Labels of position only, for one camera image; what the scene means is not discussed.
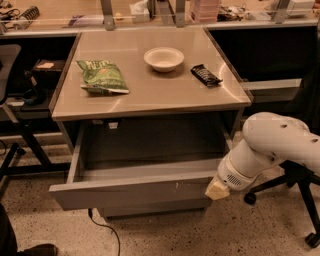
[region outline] chair base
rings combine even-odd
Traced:
[[[311,248],[316,248],[320,244],[320,220],[310,190],[310,184],[313,183],[316,185],[320,185],[320,177],[316,176],[314,172],[310,171],[306,167],[303,167],[291,161],[286,161],[280,166],[285,170],[284,175],[251,188],[250,191],[245,195],[244,201],[247,204],[254,205],[257,199],[255,193],[257,192],[285,183],[289,188],[294,186],[295,184],[298,184],[304,203],[308,209],[312,224],[316,231],[316,233],[310,233],[305,238],[305,242]]]

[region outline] bag of chips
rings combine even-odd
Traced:
[[[84,85],[81,88],[90,93],[129,93],[119,68],[107,60],[79,60],[83,70]]]

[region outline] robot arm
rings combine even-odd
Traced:
[[[217,200],[243,190],[264,170],[285,160],[320,173],[320,137],[302,121],[262,112],[249,117],[243,139],[220,162],[206,195]]]

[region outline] terrazzo floor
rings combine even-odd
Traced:
[[[56,143],[46,145],[43,139],[41,144],[52,161],[69,161],[70,153],[60,138],[50,136],[50,140]],[[10,146],[10,139],[5,142]],[[33,161],[28,151],[14,164]],[[280,168],[265,171],[257,182],[281,173]],[[2,180],[0,200],[16,232],[19,250],[49,242],[59,248],[59,256],[117,255],[117,239],[110,229],[94,224],[87,210],[63,211],[49,194],[51,185],[64,182],[63,173]],[[320,209],[320,188],[312,186],[312,192]],[[259,193],[255,206],[245,204],[243,196],[243,192],[233,192],[213,201],[206,210],[128,218],[104,219],[94,209],[93,219],[116,230],[123,256],[320,255],[320,246],[311,249],[304,242],[314,229],[296,185]]]

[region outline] black shoe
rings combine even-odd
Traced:
[[[23,252],[18,252],[17,256],[56,256],[58,248],[53,244],[40,244]]]

